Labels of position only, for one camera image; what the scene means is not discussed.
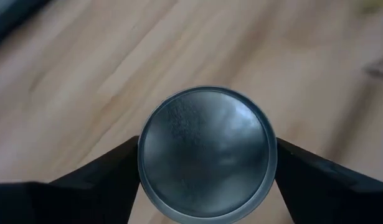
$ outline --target light wood floor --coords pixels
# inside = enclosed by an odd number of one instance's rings
[[[245,93],[279,137],[383,181],[383,80],[362,71],[383,10],[358,2],[53,2],[0,45],[0,182],[58,178],[195,85]],[[140,190],[130,223],[171,221]],[[291,223],[276,185],[239,223]]]

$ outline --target blurred background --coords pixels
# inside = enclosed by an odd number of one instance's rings
[[[383,1],[61,0],[0,39],[0,182],[79,168],[196,85],[246,94],[278,137],[383,181]],[[172,221],[139,188],[130,223]],[[239,223],[292,223],[276,184]]]

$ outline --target wooden surface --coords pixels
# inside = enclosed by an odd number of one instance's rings
[[[54,1],[0,45],[0,181],[56,179],[195,85],[246,94],[279,137],[383,180],[383,80],[362,71],[382,56],[383,10],[354,0]],[[140,189],[130,223],[172,221]],[[291,223],[276,185],[239,223]]]

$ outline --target wooden table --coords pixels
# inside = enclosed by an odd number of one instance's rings
[[[0,45],[0,182],[49,181],[195,85],[249,96],[276,134],[383,180],[383,10],[354,0],[54,1]],[[289,223],[273,186],[239,223]],[[171,223],[140,189],[130,223]]]

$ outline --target metal disc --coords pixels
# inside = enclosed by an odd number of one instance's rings
[[[200,86],[163,101],[139,139],[141,183],[180,223],[232,223],[270,190],[276,139],[263,112],[243,95]]]

